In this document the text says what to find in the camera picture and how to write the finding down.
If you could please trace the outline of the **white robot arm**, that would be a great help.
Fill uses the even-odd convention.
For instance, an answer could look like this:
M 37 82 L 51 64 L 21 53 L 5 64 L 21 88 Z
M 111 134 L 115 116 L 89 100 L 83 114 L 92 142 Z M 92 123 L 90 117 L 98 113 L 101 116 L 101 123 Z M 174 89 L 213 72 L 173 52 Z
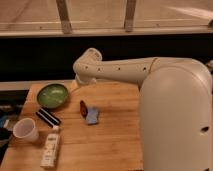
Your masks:
M 139 87 L 144 171 L 213 171 L 212 77 L 191 58 L 104 61 L 95 48 L 73 64 L 78 84 L 97 79 Z

